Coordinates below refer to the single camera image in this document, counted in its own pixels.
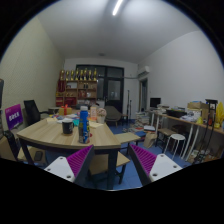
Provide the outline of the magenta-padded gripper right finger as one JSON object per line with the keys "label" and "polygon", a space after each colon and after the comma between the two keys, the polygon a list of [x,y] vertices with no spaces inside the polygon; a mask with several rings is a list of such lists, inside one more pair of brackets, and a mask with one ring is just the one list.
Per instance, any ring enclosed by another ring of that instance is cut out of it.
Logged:
{"label": "magenta-padded gripper right finger", "polygon": [[137,145],[130,145],[129,154],[143,186],[181,170],[181,167],[165,154],[155,155]]}

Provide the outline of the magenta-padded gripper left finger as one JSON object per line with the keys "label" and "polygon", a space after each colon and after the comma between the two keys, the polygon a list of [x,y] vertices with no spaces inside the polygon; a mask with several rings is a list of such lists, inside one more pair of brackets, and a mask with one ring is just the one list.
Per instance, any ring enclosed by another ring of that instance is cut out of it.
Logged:
{"label": "magenta-padded gripper left finger", "polygon": [[82,186],[93,156],[94,146],[90,145],[68,157],[59,156],[45,168],[45,171]]}

